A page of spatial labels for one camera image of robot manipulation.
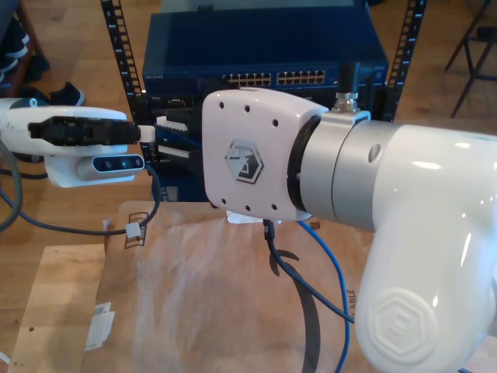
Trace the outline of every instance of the black sneaker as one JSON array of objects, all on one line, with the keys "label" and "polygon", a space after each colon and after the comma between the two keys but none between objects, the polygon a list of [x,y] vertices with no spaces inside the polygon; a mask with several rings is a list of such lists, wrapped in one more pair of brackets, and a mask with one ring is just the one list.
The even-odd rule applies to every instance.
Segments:
[{"label": "black sneaker", "polygon": [[50,93],[50,105],[81,106],[85,102],[85,94],[66,82],[63,89]]},{"label": "black sneaker", "polygon": [[14,57],[0,56],[0,72],[4,74],[17,66],[19,61]]},{"label": "black sneaker", "polygon": [[6,56],[21,58],[28,53],[26,44],[30,41],[30,37],[24,31],[19,21],[12,17],[9,28],[5,32],[2,45],[0,46],[0,54]]}]

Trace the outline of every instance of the chair leg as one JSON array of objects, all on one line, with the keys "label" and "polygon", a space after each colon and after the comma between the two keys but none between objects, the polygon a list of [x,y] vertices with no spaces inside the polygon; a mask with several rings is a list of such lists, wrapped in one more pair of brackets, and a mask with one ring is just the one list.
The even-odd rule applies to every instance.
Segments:
[{"label": "chair leg", "polygon": [[456,47],[456,50],[452,53],[452,56],[450,57],[449,63],[445,67],[444,71],[448,72],[450,66],[456,59],[457,55],[461,51],[461,48],[464,46],[464,42],[466,42],[467,38],[470,36],[470,34],[473,32],[474,28],[476,27],[477,23],[480,22],[480,19],[482,16],[485,14],[485,10],[487,10],[488,6],[490,5],[490,2],[492,0],[484,0],[483,4],[481,5],[480,10],[478,10],[477,15],[473,18],[473,21],[471,22],[471,25],[467,28],[466,32],[464,33],[464,36],[461,38],[461,41],[459,41],[459,44]]},{"label": "chair leg", "polygon": [[485,62],[488,54],[490,53],[490,50],[492,49],[494,42],[497,41],[496,39],[497,39],[497,29],[495,29],[491,40],[487,43],[487,46],[483,50],[483,53],[481,54],[481,57],[478,60],[478,63],[474,67],[474,71],[471,73],[471,76],[469,77],[469,80],[467,81],[466,86],[464,87],[464,90],[461,94],[461,97],[459,97],[459,100],[457,101],[456,107],[454,107],[454,111],[452,112],[452,115],[450,116],[451,118],[454,118],[456,116],[456,113],[459,110],[459,108],[461,107],[464,99],[466,98],[466,95],[469,92],[471,86],[473,85],[474,80],[480,75],[481,66],[483,66],[483,63]]}]

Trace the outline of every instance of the shoe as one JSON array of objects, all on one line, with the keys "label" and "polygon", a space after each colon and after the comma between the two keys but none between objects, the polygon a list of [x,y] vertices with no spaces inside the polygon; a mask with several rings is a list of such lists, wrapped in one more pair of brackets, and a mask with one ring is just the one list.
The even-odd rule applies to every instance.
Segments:
[{"label": "shoe", "polygon": [[26,69],[23,83],[37,82],[41,80],[42,73],[50,68],[50,63],[44,56],[33,55]]},{"label": "shoe", "polygon": [[11,71],[17,66],[18,62],[17,58],[0,56],[0,72],[5,74],[6,72]]},{"label": "shoe", "polygon": [[28,53],[26,44],[30,41],[30,37],[24,31],[19,21],[12,17],[9,28],[3,37],[3,43],[0,46],[0,54],[14,58],[21,58]]},{"label": "shoe", "polygon": [[85,94],[66,82],[63,89],[50,93],[50,105],[81,106],[85,102]]}]

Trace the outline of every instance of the blue network switch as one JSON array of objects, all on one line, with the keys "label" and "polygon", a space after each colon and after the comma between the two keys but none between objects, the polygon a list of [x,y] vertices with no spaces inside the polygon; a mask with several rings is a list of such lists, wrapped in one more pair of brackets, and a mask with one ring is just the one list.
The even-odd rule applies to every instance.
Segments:
[{"label": "blue network switch", "polygon": [[372,68],[374,84],[384,84],[388,60],[363,7],[159,13],[143,78],[157,97],[201,96],[210,78],[309,96],[335,88],[346,61]]}]

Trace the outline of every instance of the black cable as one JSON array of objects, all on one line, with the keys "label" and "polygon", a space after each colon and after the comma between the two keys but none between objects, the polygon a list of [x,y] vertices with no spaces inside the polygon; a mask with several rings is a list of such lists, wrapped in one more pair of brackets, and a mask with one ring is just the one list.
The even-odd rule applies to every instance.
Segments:
[{"label": "black cable", "polygon": [[[154,195],[154,200],[155,200],[155,205],[154,208],[152,209],[151,213],[140,223],[140,226],[143,227],[144,225],[147,225],[147,223],[152,220],[152,218],[155,216],[157,213],[158,207],[161,203],[161,184],[160,180],[158,178],[157,173],[151,166],[147,166],[147,171],[152,175],[152,179],[154,180],[153,186],[153,195]],[[12,201],[7,197],[5,192],[0,189],[0,197],[9,204],[9,206],[12,206]],[[43,229],[49,229],[51,231],[56,231],[56,232],[65,232],[65,233],[75,233],[78,235],[124,235],[126,234],[126,229],[118,229],[116,231],[86,231],[84,229],[76,229],[76,228],[66,228],[66,227],[59,227],[56,225],[50,225],[50,224],[45,224],[42,223],[41,221],[37,221],[33,218],[31,218],[28,214],[24,212],[20,212],[21,218],[26,220],[27,222],[35,225],[36,227],[43,228]]]},{"label": "black cable", "polygon": [[0,232],[2,232],[10,227],[21,213],[21,208],[23,207],[23,181],[21,180],[21,175],[19,173],[19,169],[17,168],[17,162],[14,155],[12,155],[12,153],[7,149],[2,140],[0,140],[0,152],[4,155],[5,160],[12,170],[14,187],[16,188],[16,200],[10,205],[12,210],[10,211],[9,216],[2,223],[0,223]]},{"label": "black cable", "polygon": [[281,258],[280,254],[276,251],[276,247],[274,246],[274,224],[270,220],[264,220],[264,238],[267,241],[267,246],[269,247],[269,251],[273,258],[278,263],[285,273],[292,278],[292,280],[298,282],[302,285],[307,291],[309,291],[312,295],[314,295],[323,305],[332,310],[336,315],[345,319],[348,322],[354,324],[354,318],[351,315],[347,315],[339,309],[336,305],[331,303],[328,299],[326,299],[321,293],[319,293],[316,289],[314,289],[310,284],[308,284],[302,277],[293,272],[285,263],[285,261]]},{"label": "black cable", "polygon": [[[12,176],[12,171],[10,169],[0,169],[0,175]],[[47,173],[32,174],[32,173],[20,173],[21,179],[28,180],[42,180],[48,177]]]}]

